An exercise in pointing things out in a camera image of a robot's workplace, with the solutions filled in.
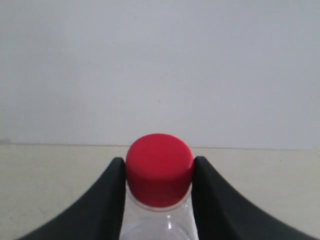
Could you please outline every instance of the black holder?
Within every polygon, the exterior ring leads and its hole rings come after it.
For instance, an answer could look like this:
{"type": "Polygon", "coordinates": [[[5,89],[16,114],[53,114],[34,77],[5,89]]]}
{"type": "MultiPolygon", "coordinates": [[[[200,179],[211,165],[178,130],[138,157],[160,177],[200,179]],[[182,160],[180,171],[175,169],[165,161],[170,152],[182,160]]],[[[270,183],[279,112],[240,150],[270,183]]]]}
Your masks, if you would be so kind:
{"type": "MultiPolygon", "coordinates": [[[[203,156],[194,160],[191,197],[199,240],[317,240],[252,204],[203,156]]],[[[125,198],[126,165],[116,157],[73,205],[20,240],[118,240],[125,198]]]]}

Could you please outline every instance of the bottle cap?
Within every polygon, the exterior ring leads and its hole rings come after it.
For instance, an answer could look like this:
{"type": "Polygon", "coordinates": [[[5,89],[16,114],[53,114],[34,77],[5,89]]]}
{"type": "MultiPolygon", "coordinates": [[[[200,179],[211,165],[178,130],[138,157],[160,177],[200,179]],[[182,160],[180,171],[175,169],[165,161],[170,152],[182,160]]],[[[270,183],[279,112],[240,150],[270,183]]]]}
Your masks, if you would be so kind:
{"type": "Polygon", "coordinates": [[[125,165],[132,195],[149,207],[166,208],[180,202],[188,192],[194,158],[179,138],[155,133],[131,145],[125,165]]]}

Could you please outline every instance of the floor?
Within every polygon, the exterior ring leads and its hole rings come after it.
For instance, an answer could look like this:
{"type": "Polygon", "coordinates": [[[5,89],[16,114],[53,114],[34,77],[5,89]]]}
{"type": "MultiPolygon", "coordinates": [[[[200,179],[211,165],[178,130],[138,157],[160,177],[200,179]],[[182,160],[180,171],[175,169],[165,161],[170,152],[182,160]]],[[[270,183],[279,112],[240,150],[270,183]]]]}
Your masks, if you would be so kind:
{"type": "MultiPolygon", "coordinates": [[[[125,146],[0,145],[0,240],[26,234],[67,208],[125,146]]],[[[245,197],[320,238],[320,154],[315,150],[193,148],[245,197]]]]}

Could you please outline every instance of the white wall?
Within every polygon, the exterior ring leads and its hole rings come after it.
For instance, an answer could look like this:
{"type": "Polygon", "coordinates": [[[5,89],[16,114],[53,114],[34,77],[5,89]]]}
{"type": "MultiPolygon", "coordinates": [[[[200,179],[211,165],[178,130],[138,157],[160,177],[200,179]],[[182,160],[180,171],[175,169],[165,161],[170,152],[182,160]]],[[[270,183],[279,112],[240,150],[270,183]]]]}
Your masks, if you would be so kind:
{"type": "Polygon", "coordinates": [[[320,147],[320,1],[1,0],[0,138],[320,147]]]}

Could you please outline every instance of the clear plastic bottle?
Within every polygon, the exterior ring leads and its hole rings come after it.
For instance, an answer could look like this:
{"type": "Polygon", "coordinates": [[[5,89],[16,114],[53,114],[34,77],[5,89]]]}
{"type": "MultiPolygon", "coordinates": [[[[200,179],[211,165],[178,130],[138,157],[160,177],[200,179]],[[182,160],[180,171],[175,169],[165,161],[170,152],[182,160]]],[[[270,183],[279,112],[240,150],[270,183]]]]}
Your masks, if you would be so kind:
{"type": "Polygon", "coordinates": [[[193,155],[168,134],[139,138],[126,156],[120,240],[198,240],[191,202],[193,155]]]}

